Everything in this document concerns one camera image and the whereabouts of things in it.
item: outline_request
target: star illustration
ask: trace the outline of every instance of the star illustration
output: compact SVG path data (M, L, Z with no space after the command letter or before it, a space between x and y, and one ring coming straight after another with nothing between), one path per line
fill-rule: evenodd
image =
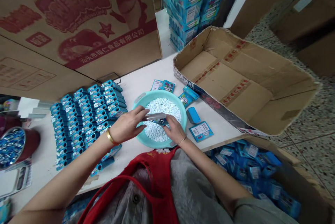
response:
M105 36L107 38L109 38L109 35L115 34L112 31L112 25L111 24L104 25L102 22L99 22L99 23L101 25L101 29L99 30L99 32L102 33L102 34L105 34Z

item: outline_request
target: white candy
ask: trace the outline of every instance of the white candy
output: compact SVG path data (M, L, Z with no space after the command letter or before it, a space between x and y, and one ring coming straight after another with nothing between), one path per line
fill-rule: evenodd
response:
M174 116L179 123L181 122L180 110L173 102L166 98L157 98L151 101L146 106L146 109L150 109L150 112L148 114L163 112L165 114L170 114ZM169 137L166 135L165 131L160 125L150 121L146 121L145 124L147 125L147 127L145 128L145 133L150 139L156 142L163 142L169 140Z

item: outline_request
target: woman's left hand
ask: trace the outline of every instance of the woman's left hand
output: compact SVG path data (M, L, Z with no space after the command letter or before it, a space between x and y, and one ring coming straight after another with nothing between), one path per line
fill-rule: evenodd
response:
M149 111L149 109L139 105L134 110L121 115L109 129L112 139L116 143L121 144L139 135L146 128L146 125L136 126Z

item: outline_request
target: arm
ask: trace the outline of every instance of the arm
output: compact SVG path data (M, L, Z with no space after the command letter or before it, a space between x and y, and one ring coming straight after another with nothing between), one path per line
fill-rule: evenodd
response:
M137 136L146 125L137 128L136 126L148 112L149 110L138 106L123 114L109 129L114 142L122 143ZM67 205L76 196L94 167L113 146L107 135L102 134L90 148L46 184L13 217L10 224L61 223Z
M179 143L186 135L184 130L173 116L167 115L166 119L171 128L169 130L166 126L163 127L166 134L173 142ZM238 199L253 198L242 185L208 158L190 139L186 138L179 146L209 180L230 214L234 213Z

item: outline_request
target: red apron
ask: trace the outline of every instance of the red apron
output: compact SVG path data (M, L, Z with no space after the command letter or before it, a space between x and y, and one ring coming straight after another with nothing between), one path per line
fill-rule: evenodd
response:
M127 180L133 181L133 183L147 197L148 201L150 201L152 206L152 220L154 224L178 224L179 222L177 212L174 207L170 183L170 161L176 150L177 148L167 153L159 153L156 150L153 150L151 152L142 153L130 161L129 165L119 176L107 182L93 196L81 215L78 224L94 223L97 217L100 216L102 211L115 197L117 192L120 191ZM132 177L140 164L144 165L148 171L151 189L153 192L152 194L149 194L143 186L134 177ZM104 190L105 192L92 207L95 199Z

